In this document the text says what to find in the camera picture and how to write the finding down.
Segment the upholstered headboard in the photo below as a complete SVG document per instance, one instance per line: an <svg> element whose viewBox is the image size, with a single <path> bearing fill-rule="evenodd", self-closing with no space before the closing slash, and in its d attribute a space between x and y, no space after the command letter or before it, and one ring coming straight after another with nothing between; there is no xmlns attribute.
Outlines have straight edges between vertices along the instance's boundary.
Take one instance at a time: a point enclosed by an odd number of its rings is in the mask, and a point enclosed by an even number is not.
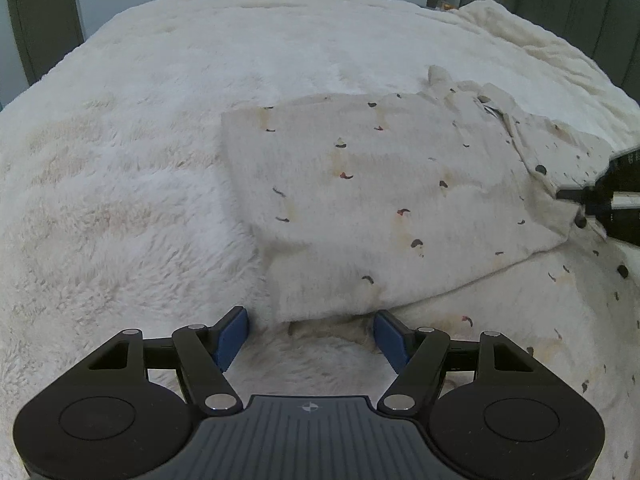
<svg viewBox="0 0 640 480"><path fill-rule="evenodd" d="M461 0L465 5L474 0ZM565 38L640 102L640 0L496 0Z"/></svg>

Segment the door frame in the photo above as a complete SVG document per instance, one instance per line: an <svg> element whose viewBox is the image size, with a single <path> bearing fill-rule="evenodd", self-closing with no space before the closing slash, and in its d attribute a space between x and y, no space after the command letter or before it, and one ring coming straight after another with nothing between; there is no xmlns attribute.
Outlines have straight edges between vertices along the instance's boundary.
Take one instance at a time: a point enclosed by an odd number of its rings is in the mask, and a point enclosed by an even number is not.
<svg viewBox="0 0 640 480"><path fill-rule="evenodd" d="M74 12L73 20L74 27L76 28L76 33L78 34L78 38L81 40L81 43L84 42L84 34L82 33L82 27L80 25L80 16L78 14L78 1L72 0L74 4ZM31 62L31 57L29 56L29 51L27 50L27 43L24 40L24 35L22 34L22 27L20 26L20 14L18 13L18 0L6 0L7 6L9 8L9 17L11 18L11 27L14 30L14 38L15 44L18 47L18 53L20 54L20 60L22 61L22 68L24 69L24 75L27 77L27 81L29 86L33 85L38 81L38 78L35 74L35 70L33 69L33 63Z"/></svg>

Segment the crosshair logo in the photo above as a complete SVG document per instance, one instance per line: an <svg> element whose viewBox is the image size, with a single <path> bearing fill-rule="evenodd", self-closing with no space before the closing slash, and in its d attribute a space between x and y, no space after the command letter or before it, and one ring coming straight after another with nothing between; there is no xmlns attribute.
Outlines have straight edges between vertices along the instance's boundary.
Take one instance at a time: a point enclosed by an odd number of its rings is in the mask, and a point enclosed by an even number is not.
<svg viewBox="0 0 640 480"><path fill-rule="evenodd" d="M314 402L309 401L308 403L303 404L302 406L300 406L300 408L305 410L307 413L311 413L311 412L314 412L315 410L317 410L318 408L320 408L320 406L318 406Z"/></svg>

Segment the brown door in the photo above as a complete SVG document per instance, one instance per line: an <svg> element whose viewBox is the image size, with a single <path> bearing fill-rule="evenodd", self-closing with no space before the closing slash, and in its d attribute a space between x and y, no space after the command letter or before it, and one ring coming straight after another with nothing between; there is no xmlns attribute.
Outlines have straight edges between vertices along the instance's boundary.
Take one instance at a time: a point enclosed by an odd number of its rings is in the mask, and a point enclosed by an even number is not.
<svg viewBox="0 0 640 480"><path fill-rule="evenodd" d="M34 84L82 43L76 0L8 0L24 72Z"/></svg>

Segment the silver screw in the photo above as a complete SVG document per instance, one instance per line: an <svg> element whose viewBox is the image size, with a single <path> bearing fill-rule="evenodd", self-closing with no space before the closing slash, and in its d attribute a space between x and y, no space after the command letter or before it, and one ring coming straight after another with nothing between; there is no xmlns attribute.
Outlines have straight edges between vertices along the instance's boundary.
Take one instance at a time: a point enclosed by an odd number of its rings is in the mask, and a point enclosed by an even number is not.
<svg viewBox="0 0 640 480"><path fill-rule="evenodd" d="M236 398L229 394L213 394L204 399L204 403L212 410L228 410L236 405Z"/></svg>
<svg viewBox="0 0 640 480"><path fill-rule="evenodd" d="M388 397L385 397L383 403L390 410L394 411L410 410L415 406L415 400L408 395L403 394L389 395Z"/></svg>

